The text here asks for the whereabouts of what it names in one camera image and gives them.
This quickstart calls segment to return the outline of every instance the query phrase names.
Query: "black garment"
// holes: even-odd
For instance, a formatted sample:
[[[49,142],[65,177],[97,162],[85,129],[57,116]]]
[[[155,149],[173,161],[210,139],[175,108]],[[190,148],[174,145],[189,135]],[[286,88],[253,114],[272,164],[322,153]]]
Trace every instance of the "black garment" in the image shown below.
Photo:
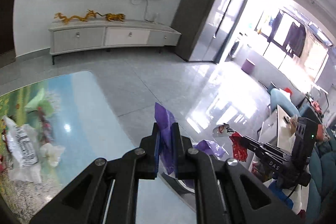
[[[275,34],[277,33],[277,30],[280,26],[282,18],[283,18],[283,15],[279,11],[276,18],[272,22],[272,30],[271,30],[271,33],[270,33],[268,39],[267,39],[267,42],[271,42],[273,40],[273,38],[274,38]]]
[[[300,27],[293,22],[289,28],[284,45],[289,45],[297,57],[301,57],[306,40],[306,29],[303,24]]]

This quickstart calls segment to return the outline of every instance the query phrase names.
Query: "golden dragon figurine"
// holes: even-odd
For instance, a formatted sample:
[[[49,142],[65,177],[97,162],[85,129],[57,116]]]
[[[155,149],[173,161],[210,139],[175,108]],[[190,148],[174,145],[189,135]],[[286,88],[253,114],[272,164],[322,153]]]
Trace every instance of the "golden dragon figurine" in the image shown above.
[[[108,13],[108,14],[105,14],[105,15],[101,15],[100,13],[97,13],[97,12],[95,12],[93,10],[88,10],[85,17],[72,16],[72,17],[68,18],[68,17],[64,16],[62,13],[57,13],[57,14],[55,14],[54,18],[59,18],[59,19],[62,20],[62,22],[64,24],[68,24],[69,21],[73,20],[74,18],[77,18],[80,21],[87,22],[87,19],[89,17],[96,18],[97,15],[100,15],[101,17],[105,17],[105,19],[107,21],[114,21],[114,20],[116,20],[116,21],[124,21],[125,20],[125,15],[124,14],[117,14],[117,15],[115,15],[115,14]]]

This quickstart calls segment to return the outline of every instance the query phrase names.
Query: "metal screw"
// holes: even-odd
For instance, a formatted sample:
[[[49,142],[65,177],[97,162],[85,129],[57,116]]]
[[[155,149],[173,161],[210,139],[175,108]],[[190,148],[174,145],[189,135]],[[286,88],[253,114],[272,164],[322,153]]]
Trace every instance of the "metal screw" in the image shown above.
[[[136,153],[137,155],[142,155],[142,154],[145,154],[145,150],[139,147],[134,150],[134,153]]]
[[[227,160],[227,163],[230,166],[236,166],[238,164],[238,161],[236,159],[230,158]]]
[[[189,148],[188,153],[191,155],[196,155],[198,153],[198,150],[196,148]]]
[[[103,158],[98,158],[98,159],[96,159],[96,160],[94,161],[94,163],[95,163],[95,165],[97,165],[97,166],[102,166],[102,165],[105,164],[105,159],[103,159]]]

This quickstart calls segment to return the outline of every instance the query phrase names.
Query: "white tv cabinet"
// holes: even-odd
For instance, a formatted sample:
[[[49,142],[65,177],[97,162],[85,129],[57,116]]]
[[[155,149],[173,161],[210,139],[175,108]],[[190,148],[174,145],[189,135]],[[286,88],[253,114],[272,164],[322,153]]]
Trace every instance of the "white tv cabinet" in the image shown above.
[[[67,52],[78,52],[113,47],[176,46],[181,33],[148,21],[125,20],[61,21],[50,25],[50,54],[54,57]]]

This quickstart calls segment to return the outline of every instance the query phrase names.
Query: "table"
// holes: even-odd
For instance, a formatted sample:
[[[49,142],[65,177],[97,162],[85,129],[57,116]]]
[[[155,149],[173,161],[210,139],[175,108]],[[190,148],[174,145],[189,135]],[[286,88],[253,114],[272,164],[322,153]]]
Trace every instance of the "table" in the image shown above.
[[[0,117],[14,115],[18,126],[29,123],[39,130],[36,112],[27,114],[24,106],[42,88],[55,109],[49,118],[55,144],[64,146],[65,151],[55,168],[41,158],[41,184],[11,181],[6,172],[0,175],[0,193],[23,224],[94,159],[120,158],[137,146],[123,131],[89,71],[44,80],[0,96]],[[0,154],[10,166],[11,159],[2,141]],[[139,181],[137,204],[137,223],[196,223],[195,212],[161,178]]]
[[[288,117],[287,113],[277,105],[277,109],[266,119],[261,127],[259,142],[270,143],[277,147],[291,152],[293,149],[292,134],[290,126],[285,123],[284,117]],[[257,161],[256,155],[253,156],[252,162]],[[252,170],[252,163],[249,166],[249,171]],[[264,183],[268,186],[272,180],[268,180]],[[301,188],[301,203],[302,209],[307,210],[309,195],[309,185]]]

